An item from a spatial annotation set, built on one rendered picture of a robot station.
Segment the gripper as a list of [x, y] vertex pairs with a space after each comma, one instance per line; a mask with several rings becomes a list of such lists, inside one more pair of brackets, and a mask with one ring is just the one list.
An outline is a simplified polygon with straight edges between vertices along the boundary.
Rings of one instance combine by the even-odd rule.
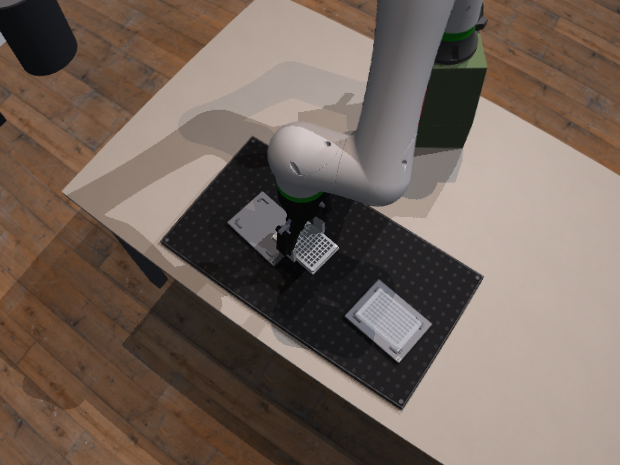
[[319, 211], [311, 215], [299, 216], [291, 214], [285, 210], [287, 214], [286, 223], [281, 226], [278, 225], [275, 229], [277, 231], [276, 249], [279, 252], [281, 252], [284, 256], [287, 256], [293, 262], [296, 261], [295, 245], [300, 232], [304, 229], [304, 226], [308, 220], [313, 219], [313, 225], [322, 233], [325, 232], [325, 222], [329, 219], [325, 216], [325, 214], [330, 213], [332, 210], [329, 197], [330, 193], [327, 193], [325, 207], [322, 207]]

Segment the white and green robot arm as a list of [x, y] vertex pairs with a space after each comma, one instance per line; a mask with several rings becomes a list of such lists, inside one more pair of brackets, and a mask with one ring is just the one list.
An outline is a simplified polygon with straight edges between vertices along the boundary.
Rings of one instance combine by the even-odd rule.
[[403, 196], [433, 65], [459, 64], [473, 56], [476, 30], [488, 22], [482, 1], [377, 0], [355, 135], [296, 121], [270, 140], [268, 162], [286, 211], [311, 215], [325, 207], [327, 193], [374, 207]]

